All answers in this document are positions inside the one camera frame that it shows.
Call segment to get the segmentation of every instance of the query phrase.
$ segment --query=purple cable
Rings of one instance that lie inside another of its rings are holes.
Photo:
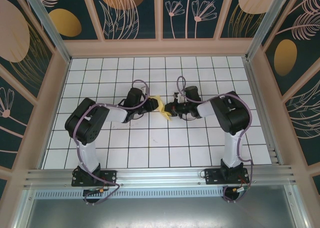
[[[141,107],[146,101],[147,99],[149,98],[149,87],[147,85],[147,83],[143,80],[140,80],[140,79],[137,79],[137,80],[134,80],[133,83],[132,83],[132,87],[134,86],[134,83],[137,83],[137,82],[140,82],[140,83],[143,83],[145,85],[145,93],[146,93],[146,96],[145,96],[145,99],[142,101],[142,103],[140,103],[139,105],[135,106],[135,107],[123,107],[123,106],[119,106],[119,105],[114,105],[114,104],[103,104],[103,103],[98,103],[98,104],[94,104],[92,106],[90,106],[90,108],[88,108],[87,111],[85,111],[85,113],[83,114],[83,116],[79,119],[78,123],[76,124],[75,128],[74,128],[74,131],[73,131],[73,135],[72,135],[72,138],[73,140],[75,141],[75,144],[76,144],[76,153],[78,155],[78,159],[80,161],[80,163],[82,164],[82,166],[84,167],[85,171],[91,176],[93,177],[94,179],[96,180],[99,180],[101,182],[103,182],[104,184],[111,184],[111,185],[116,185],[117,188],[112,191],[109,195],[107,195],[105,198],[103,199],[100,199],[98,200],[96,203],[89,203],[87,201],[87,196],[90,195],[89,193],[84,197],[84,200],[86,202],[86,204],[90,204],[90,205],[95,205],[95,204],[100,204],[104,201],[106,201],[111,195],[113,195],[119,188],[120,188],[120,185],[117,184],[117,183],[113,183],[113,182],[110,182],[110,181],[106,181],[104,179],[101,179],[97,176],[95,176],[94,174],[92,174],[89,169],[87,168],[86,164],[84,164],[82,158],[81,158],[81,154],[80,154],[80,146],[79,146],[79,141],[77,140],[77,137],[76,137],[76,133],[77,133],[77,130],[79,129],[79,126],[81,124],[81,122],[84,120],[84,118],[86,117],[86,115],[92,110],[94,109],[95,107],[98,107],[98,106],[104,106],[104,107],[115,107],[115,108],[121,108],[121,109],[127,109],[127,110],[130,110],[130,109],[136,109],[136,108],[139,108]]]
[[[182,79],[182,90],[179,88],[179,79]],[[254,167],[253,167],[253,162],[252,162],[251,159],[245,160],[245,159],[242,159],[241,156],[240,156],[240,142],[241,142],[241,139],[242,139],[243,135],[246,133],[246,131],[250,128],[250,126],[251,126],[251,124],[252,124],[252,113],[251,113],[251,111],[250,111],[249,106],[248,106],[241,98],[239,98],[238,96],[235,96],[235,95],[233,95],[233,94],[219,94],[219,95],[217,95],[217,96],[215,96],[215,97],[213,97],[213,98],[210,98],[210,99],[208,99],[208,100],[206,100],[206,101],[196,101],[196,100],[189,99],[188,97],[186,97],[186,96],[183,94],[183,91],[185,90],[185,87],[186,87],[186,79],[185,79],[183,76],[179,76],[179,77],[178,77],[178,79],[177,79],[177,81],[176,81],[176,87],[177,87],[177,89],[178,89],[178,91],[179,91],[179,93],[181,94],[182,97],[184,97],[185,99],[187,99],[188,101],[193,102],[193,103],[202,104],[202,103],[205,103],[205,102],[207,102],[207,101],[210,101],[211,99],[214,99],[214,98],[216,98],[216,97],[228,96],[228,97],[232,97],[232,98],[237,99],[238,101],[240,101],[240,102],[245,106],[247,112],[249,113],[249,124],[248,124],[248,126],[241,132],[241,134],[239,135],[239,139],[238,139],[237,144],[236,144],[236,155],[237,155],[237,157],[239,158],[239,160],[241,160],[242,162],[250,162],[250,181],[249,181],[249,184],[248,184],[248,187],[250,188],[250,187],[251,187],[251,183],[252,183],[252,177],[253,177],[253,169],[254,169]],[[233,201],[233,202],[235,203],[235,202],[236,202],[235,200],[232,200],[232,199],[226,197],[225,193],[226,193],[226,189],[227,189],[227,188],[228,188],[228,186],[225,186],[225,187],[223,188],[223,192],[222,192],[222,197],[223,197],[223,199],[224,199],[225,201],[227,201],[227,202]],[[237,202],[240,201],[240,200],[242,200],[242,199],[245,197],[245,195],[247,194],[247,191],[246,191],[239,199],[237,199]]]

